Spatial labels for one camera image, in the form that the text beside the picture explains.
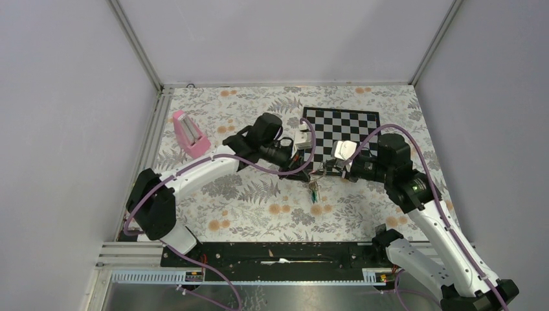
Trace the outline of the keyring with coloured keys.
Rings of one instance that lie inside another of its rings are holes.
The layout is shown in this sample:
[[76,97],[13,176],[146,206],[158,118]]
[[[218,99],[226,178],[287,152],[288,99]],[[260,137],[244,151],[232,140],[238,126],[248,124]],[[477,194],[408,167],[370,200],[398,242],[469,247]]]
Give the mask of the keyring with coloured keys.
[[319,201],[319,180],[324,178],[325,176],[325,169],[313,171],[313,176],[306,185],[310,194],[312,204],[316,204]]

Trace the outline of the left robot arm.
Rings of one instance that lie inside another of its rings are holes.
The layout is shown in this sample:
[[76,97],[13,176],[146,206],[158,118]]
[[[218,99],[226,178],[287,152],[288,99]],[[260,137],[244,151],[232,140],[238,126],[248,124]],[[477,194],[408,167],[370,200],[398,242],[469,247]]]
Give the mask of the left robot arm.
[[176,251],[176,258],[185,266],[197,264],[201,257],[198,239],[177,221],[176,207],[195,190],[223,176],[252,167],[280,177],[304,173],[312,162],[309,157],[299,162],[297,140],[303,138],[306,148],[316,147],[315,129],[307,118],[305,126],[284,146],[282,120],[272,113],[263,113],[254,124],[244,127],[223,140],[211,152],[174,170],[156,173],[147,168],[139,173],[131,189],[124,222],[126,236],[146,235]]

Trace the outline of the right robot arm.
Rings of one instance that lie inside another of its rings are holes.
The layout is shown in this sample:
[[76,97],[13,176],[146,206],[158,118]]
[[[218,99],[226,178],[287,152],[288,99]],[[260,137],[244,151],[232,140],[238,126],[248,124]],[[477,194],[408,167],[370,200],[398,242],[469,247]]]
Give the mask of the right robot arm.
[[381,135],[374,156],[362,154],[357,143],[339,141],[334,156],[345,179],[382,183],[390,201],[423,232],[440,258],[435,262],[401,233],[387,229],[372,240],[375,264],[404,269],[433,294],[442,310],[508,309],[519,294],[517,285],[501,279],[468,242],[430,176],[414,168],[402,135]]

